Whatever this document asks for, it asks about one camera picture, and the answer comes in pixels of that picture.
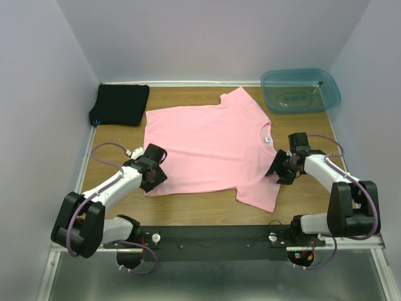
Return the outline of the pink t-shirt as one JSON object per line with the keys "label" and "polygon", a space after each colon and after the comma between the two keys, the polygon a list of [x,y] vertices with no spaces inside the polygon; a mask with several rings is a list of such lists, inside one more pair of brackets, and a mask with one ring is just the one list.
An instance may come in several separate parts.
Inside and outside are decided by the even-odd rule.
{"label": "pink t-shirt", "polygon": [[280,185],[267,176],[276,155],[272,123],[239,87],[218,105],[179,106],[146,113],[144,145],[167,151],[167,180],[147,196],[236,190],[236,199],[272,213]]}

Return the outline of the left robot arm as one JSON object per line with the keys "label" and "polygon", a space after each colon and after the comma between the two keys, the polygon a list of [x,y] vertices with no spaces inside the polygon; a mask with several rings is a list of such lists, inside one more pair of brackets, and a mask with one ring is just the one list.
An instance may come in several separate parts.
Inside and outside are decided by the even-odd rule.
{"label": "left robot arm", "polygon": [[128,150],[122,165],[112,163],[117,172],[97,187],[68,193],[61,204],[51,232],[51,241],[67,249],[72,257],[91,257],[108,243],[141,246],[140,223],[124,214],[106,219],[108,209],[136,189],[149,193],[167,180],[161,165],[167,151],[157,145]]}

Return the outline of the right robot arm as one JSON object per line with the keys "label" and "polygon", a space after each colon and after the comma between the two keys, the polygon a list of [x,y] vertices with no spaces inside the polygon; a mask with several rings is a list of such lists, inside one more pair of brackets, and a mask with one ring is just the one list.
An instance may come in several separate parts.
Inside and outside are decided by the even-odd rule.
{"label": "right robot arm", "polygon": [[292,237],[323,235],[366,240],[381,230],[377,185],[352,176],[331,160],[331,155],[312,149],[309,135],[289,135],[289,150],[277,151],[266,176],[277,176],[280,185],[291,185],[301,175],[315,178],[330,194],[328,210],[297,215],[289,226]]}

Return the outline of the folded black t-shirt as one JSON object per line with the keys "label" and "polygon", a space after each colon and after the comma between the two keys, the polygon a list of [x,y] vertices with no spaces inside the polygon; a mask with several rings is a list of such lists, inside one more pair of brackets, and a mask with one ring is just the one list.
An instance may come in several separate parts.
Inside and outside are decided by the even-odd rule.
{"label": "folded black t-shirt", "polygon": [[149,94],[148,85],[99,85],[96,102],[88,114],[90,125],[138,127],[145,113]]}

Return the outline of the blue translucent plastic bin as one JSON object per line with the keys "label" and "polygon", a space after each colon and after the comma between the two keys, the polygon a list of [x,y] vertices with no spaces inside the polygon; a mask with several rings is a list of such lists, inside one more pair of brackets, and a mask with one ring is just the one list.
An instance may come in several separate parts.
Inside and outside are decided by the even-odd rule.
{"label": "blue translucent plastic bin", "polygon": [[276,114],[323,112],[341,102],[333,77],[322,69],[274,70],[261,77],[266,105]]}

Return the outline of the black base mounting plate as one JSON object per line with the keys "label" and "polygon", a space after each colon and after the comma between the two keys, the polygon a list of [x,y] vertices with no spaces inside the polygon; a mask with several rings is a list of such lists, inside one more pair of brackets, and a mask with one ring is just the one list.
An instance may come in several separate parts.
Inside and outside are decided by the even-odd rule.
{"label": "black base mounting plate", "polygon": [[159,261],[288,260],[287,226],[142,226],[140,234]]}

